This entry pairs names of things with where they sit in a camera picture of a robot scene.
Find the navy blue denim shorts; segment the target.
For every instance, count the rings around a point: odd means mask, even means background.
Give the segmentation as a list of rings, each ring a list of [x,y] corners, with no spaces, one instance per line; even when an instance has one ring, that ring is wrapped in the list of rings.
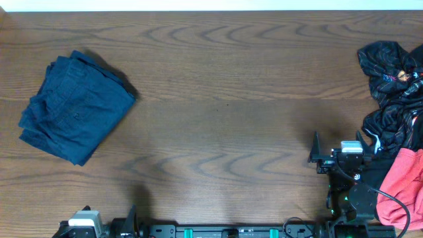
[[[83,166],[135,102],[121,78],[74,50],[47,66],[22,112],[20,139]]]

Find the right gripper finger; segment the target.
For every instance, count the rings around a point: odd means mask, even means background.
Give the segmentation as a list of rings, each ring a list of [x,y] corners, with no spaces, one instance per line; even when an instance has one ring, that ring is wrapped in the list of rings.
[[[356,141],[359,141],[364,154],[373,155],[372,148],[365,142],[364,138],[358,130],[356,131]]]
[[[319,134],[318,132],[315,132],[313,136],[313,143],[312,143],[311,151],[309,154],[309,158],[314,159],[318,157],[320,154],[321,152],[320,152]]]

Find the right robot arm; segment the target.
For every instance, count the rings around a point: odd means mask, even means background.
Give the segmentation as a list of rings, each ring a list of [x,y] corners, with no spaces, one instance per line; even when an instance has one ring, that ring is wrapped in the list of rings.
[[[319,134],[314,133],[308,162],[318,174],[328,176],[326,206],[333,218],[315,226],[316,237],[369,237],[367,223],[374,218],[376,193],[362,181],[362,172],[373,159],[361,133],[353,141],[342,141],[329,155],[321,152]]]

